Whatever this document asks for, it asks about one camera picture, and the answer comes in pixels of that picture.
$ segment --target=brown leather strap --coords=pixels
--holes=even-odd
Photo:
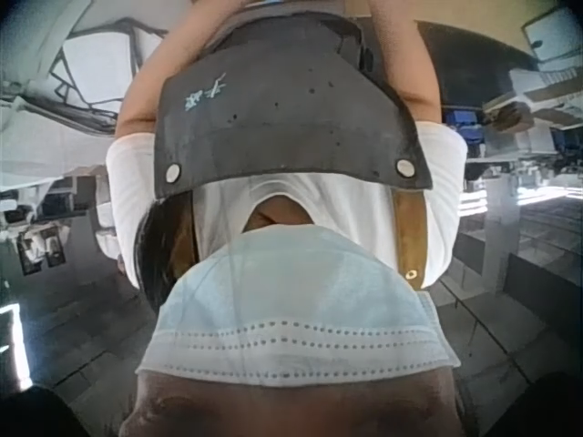
[[[392,190],[399,273],[414,290],[423,287],[427,264],[427,208],[423,191]]]

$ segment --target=wall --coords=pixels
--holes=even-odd
[[[558,0],[416,0],[415,18],[477,32],[529,54],[522,32],[528,21],[558,5]],[[346,0],[347,15],[369,15],[366,0]]]

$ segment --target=fluorescent light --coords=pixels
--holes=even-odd
[[[20,390],[24,391],[32,387],[30,379],[30,369],[26,358],[25,335],[22,331],[22,321],[20,320],[20,305],[14,303],[0,308],[0,314],[12,311],[12,344],[14,346],[16,376],[20,384]]]
[[[460,208],[460,210],[482,208],[482,207],[485,207],[487,204],[488,204],[487,200],[485,198],[482,198],[481,200],[478,200],[477,202],[462,203],[459,206],[459,208]]]
[[[533,203],[539,203],[539,202],[545,202],[547,200],[551,200],[553,198],[563,198],[566,196],[566,193],[561,193],[561,192],[550,192],[544,196],[538,196],[538,197],[530,197],[530,198],[522,198],[518,201],[518,205],[520,205],[521,207],[523,205],[531,205]]]
[[[462,193],[461,200],[462,202],[466,200],[479,200],[481,198],[486,198],[486,190],[481,189],[479,191],[475,191],[473,193]]]
[[[484,214],[488,211],[487,207],[480,207],[480,208],[472,208],[472,209],[463,209],[457,212],[459,217],[468,217],[474,216],[475,214]]]

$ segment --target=metal rivet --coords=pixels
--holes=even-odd
[[[415,176],[415,166],[413,162],[407,159],[401,159],[397,162],[397,171],[404,178],[412,178]]]
[[[169,184],[173,184],[174,182],[179,180],[179,177],[180,166],[178,164],[172,164],[170,167],[168,167],[168,170],[166,170],[166,181]]]

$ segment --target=tiled floor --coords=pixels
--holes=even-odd
[[[445,336],[462,362],[456,371],[458,381],[469,393],[484,433],[529,383],[553,371],[579,375],[580,357],[510,297],[483,289],[476,293],[479,287],[463,289],[456,279],[464,280],[465,269],[468,267],[454,259],[430,293]],[[454,294],[461,301],[456,303]]]

